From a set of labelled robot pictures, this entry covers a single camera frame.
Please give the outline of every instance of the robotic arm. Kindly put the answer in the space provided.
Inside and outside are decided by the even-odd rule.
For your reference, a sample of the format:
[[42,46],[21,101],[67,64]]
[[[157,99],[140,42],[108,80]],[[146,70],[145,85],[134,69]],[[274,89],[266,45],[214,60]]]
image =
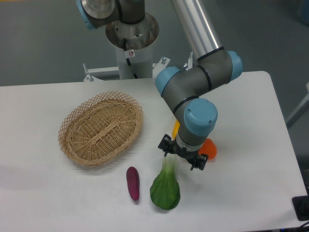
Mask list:
[[[185,72],[177,67],[168,67],[155,80],[161,97],[180,123],[175,141],[165,135],[158,147],[165,152],[165,156],[171,153],[185,158],[192,165],[191,170],[203,170],[208,155],[199,155],[198,151],[213,130],[218,112],[213,103],[199,96],[239,77],[243,69],[242,61],[235,52],[226,52],[220,44],[200,0],[171,2],[197,57],[198,65]],[[145,14],[144,0],[77,0],[77,5],[88,27],[98,28],[115,23],[115,20],[122,25],[124,33],[122,36],[114,33],[113,44],[125,51],[130,48],[143,49],[157,37],[157,22]]]

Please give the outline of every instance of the gray floor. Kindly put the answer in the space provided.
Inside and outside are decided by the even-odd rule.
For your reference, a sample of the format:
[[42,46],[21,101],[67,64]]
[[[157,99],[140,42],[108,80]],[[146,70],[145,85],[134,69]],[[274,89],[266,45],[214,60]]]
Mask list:
[[[287,117],[309,82],[309,26],[297,16],[299,1],[204,2],[222,44],[238,52],[245,71],[270,73]],[[160,25],[154,59],[183,65],[190,47],[170,2],[146,0],[146,9]],[[74,0],[0,2],[0,31],[0,86],[82,81],[84,62],[116,66],[104,28],[88,31]],[[309,168],[309,112],[289,133],[301,168]]]

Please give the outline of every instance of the leafy vegetable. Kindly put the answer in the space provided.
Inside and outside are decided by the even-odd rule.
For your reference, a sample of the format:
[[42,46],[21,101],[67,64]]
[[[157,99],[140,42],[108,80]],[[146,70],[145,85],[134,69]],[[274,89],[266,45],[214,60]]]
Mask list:
[[140,198],[140,177],[136,168],[128,168],[126,171],[126,181],[131,198],[137,201]]
[[176,159],[163,159],[162,170],[150,187],[152,202],[166,210],[175,208],[180,200],[180,188],[175,178]]

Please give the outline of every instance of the purple sweet potato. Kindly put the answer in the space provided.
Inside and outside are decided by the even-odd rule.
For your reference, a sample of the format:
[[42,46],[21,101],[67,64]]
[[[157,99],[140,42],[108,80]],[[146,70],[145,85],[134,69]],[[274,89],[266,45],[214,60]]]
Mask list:
[[140,177],[136,168],[128,168],[126,171],[126,181],[131,198],[137,201],[140,198]]

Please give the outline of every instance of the black cable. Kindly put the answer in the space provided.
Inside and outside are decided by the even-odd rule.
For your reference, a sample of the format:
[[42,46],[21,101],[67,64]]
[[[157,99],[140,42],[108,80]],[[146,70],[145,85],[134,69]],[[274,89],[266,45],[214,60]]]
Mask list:
[[302,224],[302,225],[300,226],[300,228],[303,228],[303,227],[307,226],[308,224],[309,224],[309,221],[307,221],[306,223]]
[[119,19],[121,20],[122,19],[122,8],[121,8],[121,4],[120,4],[120,1],[119,0],[116,0],[116,5],[117,5],[117,8],[118,8],[118,13],[119,13]]
[[[124,40],[123,40],[124,52],[127,51],[127,49],[126,49],[126,43],[127,43],[127,40],[124,39]],[[130,61],[130,59],[129,59],[129,58],[126,58],[126,62],[127,62],[129,68],[130,68],[131,71],[132,71],[132,74],[133,74],[133,76],[134,76],[134,79],[138,79],[139,77],[138,77],[137,74],[134,72],[134,70],[133,70],[133,68],[132,68],[132,66],[131,66],[131,61]]]

